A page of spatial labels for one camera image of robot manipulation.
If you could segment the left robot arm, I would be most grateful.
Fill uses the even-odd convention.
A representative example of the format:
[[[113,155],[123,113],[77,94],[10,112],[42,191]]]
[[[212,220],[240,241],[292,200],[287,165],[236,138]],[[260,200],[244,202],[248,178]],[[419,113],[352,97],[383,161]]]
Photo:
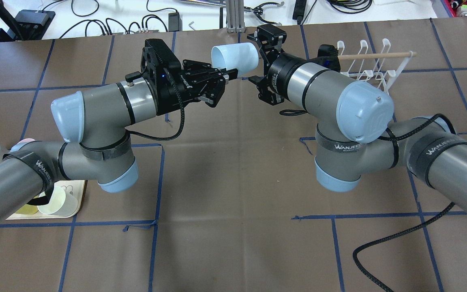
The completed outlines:
[[[193,102],[219,103],[236,68],[193,60],[143,61],[124,81],[56,99],[63,141],[22,141],[0,155],[0,223],[25,204],[43,206],[61,180],[94,180],[104,191],[128,190],[139,179],[128,127]]]

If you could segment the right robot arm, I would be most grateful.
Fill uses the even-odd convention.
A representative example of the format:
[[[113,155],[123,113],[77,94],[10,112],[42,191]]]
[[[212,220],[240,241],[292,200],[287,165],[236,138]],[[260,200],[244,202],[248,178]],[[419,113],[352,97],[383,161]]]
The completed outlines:
[[[443,115],[393,122],[388,94],[279,45],[259,45],[264,76],[251,77],[259,97],[289,100],[317,119],[317,181],[335,192],[353,190],[363,174],[405,166],[467,213],[467,140]]]

